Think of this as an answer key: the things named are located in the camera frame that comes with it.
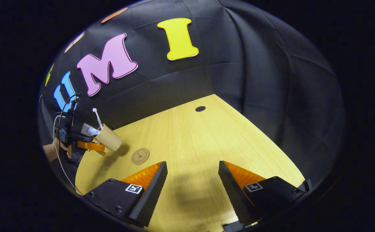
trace tan paper cup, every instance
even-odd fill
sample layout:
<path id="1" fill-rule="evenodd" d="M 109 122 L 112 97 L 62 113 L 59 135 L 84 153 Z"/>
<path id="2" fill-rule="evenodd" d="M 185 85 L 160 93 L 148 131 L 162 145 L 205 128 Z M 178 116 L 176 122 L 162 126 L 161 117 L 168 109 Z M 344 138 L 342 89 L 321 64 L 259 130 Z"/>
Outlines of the tan paper cup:
<path id="1" fill-rule="evenodd" d="M 110 128 L 105 124 L 100 133 L 94 138 L 96 141 L 107 147 L 109 150 L 117 151 L 121 145 L 121 138 L 116 135 Z"/>

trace table surface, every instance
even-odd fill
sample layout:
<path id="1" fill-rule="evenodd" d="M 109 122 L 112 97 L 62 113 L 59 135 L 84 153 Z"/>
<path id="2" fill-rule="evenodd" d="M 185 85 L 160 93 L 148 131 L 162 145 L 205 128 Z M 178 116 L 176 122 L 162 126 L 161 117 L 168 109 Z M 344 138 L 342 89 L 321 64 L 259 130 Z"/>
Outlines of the table surface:
<path id="1" fill-rule="evenodd" d="M 195 111 L 199 106 L 206 109 Z M 215 94 L 165 110 L 114 130 L 121 147 L 103 157 L 86 151 L 76 186 L 86 194 L 108 178 L 122 180 L 166 161 L 168 175 L 147 231 L 221 232 L 237 221 L 217 173 L 225 160 L 264 178 L 279 176 L 295 187 L 304 177 L 293 162 L 253 123 Z M 132 154 L 147 148 L 140 165 Z"/>

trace paper cup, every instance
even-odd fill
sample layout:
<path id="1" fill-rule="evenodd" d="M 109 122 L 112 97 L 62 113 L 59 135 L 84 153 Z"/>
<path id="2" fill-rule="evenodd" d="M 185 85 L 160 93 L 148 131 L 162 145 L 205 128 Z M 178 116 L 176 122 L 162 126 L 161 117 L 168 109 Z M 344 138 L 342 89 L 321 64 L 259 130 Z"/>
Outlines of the paper cup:
<path id="1" fill-rule="evenodd" d="M 103 144 L 109 150 L 117 151 L 121 145 L 121 138 L 116 135 L 110 128 L 105 124 L 102 125 L 103 128 L 100 133 L 94 138 L 99 143 Z"/>

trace white cable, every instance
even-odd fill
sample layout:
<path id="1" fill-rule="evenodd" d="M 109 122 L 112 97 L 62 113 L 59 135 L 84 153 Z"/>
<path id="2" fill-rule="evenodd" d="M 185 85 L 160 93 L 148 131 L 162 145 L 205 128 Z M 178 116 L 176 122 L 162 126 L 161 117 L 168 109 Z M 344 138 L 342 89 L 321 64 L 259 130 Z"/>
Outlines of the white cable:
<path id="1" fill-rule="evenodd" d="M 96 114 L 97 122 L 99 123 L 100 129 L 103 129 L 102 122 L 101 122 L 101 120 L 99 118 L 99 114 L 97 114 L 97 109 L 93 108 L 93 112 Z"/>
<path id="2" fill-rule="evenodd" d="M 60 115 L 56 116 L 55 120 L 54 120 L 54 123 L 53 123 L 53 141 L 54 141 L 54 130 L 55 130 L 55 127 L 56 127 L 56 120 L 57 120 L 57 117 L 60 117 Z M 73 186 L 74 189 L 77 189 L 76 186 L 73 185 L 73 183 L 70 181 L 70 178 L 67 176 L 66 172 L 64 171 L 64 168 L 63 168 L 63 165 L 61 164 L 61 160 L 60 160 L 60 156 L 58 154 L 58 149 L 57 149 L 57 146 L 56 146 L 56 143 L 54 142 L 54 148 L 56 149 L 56 154 L 57 154 L 57 158 L 59 160 L 59 163 L 60 163 L 60 167 L 61 167 L 61 170 L 63 170 L 63 173 L 64 175 L 66 176 L 67 180 L 70 182 L 70 184 Z"/>

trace pink letter m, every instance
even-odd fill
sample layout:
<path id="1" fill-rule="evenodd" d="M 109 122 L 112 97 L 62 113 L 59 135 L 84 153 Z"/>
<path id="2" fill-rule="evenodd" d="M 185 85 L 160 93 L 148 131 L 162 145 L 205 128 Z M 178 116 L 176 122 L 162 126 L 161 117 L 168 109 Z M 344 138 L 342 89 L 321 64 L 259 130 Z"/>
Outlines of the pink letter m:
<path id="1" fill-rule="evenodd" d="M 114 79 L 128 75 L 137 69 L 137 63 L 130 60 L 124 47 L 125 37 L 126 34 L 123 33 L 107 41 L 101 59 L 97 59 L 92 54 L 87 54 L 77 63 L 77 68 L 82 71 L 87 85 L 87 95 L 90 97 L 101 88 L 101 85 L 94 81 L 93 76 L 104 84 L 109 83 L 110 64 L 113 68 L 111 76 Z"/>

